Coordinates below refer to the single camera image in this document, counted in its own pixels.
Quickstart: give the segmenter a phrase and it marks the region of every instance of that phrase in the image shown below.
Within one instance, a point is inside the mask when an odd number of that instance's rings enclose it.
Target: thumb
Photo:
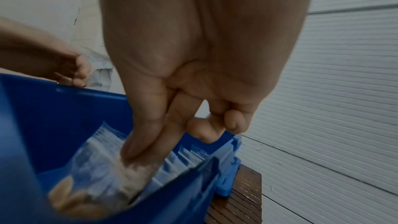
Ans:
[[[159,136],[167,110],[167,88],[163,79],[136,71],[121,74],[127,99],[133,110],[133,132],[121,149],[121,157],[131,160],[146,150]]]

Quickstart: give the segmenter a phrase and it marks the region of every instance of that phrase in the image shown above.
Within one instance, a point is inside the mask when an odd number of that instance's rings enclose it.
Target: blue plastic box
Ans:
[[[225,132],[204,144],[185,134],[175,152],[194,144],[210,158],[134,208],[93,222],[55,213],[40,174],[63,167],[104,121],[125,134],[132,130],[124,95],[0,75],[0,223],[196,224],[203,223],[216,190],[229,195],[240,164],[234,157],[240,139]]]

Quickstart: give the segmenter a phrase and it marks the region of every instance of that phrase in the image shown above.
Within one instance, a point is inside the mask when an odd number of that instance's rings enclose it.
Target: wooden surface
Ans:
[[[258,224],[261,220],[261,174],[241,165],[230,197],[214,195],[206,224]]]

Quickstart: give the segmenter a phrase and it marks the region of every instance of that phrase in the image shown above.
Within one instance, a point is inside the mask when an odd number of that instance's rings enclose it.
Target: blue container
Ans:
[[[185,134],[174,152],[194,144],[210,157],[134,208],[94,222],[55,213],[38,178],[63,167],[104,121],[125,134],[132,130],[124,95],[0,75],[0,223],[195,224],[203,222],[219,183],[221,194],[229,194],[225,184],[232,187],[240,140],[225,132],[204,144]]]

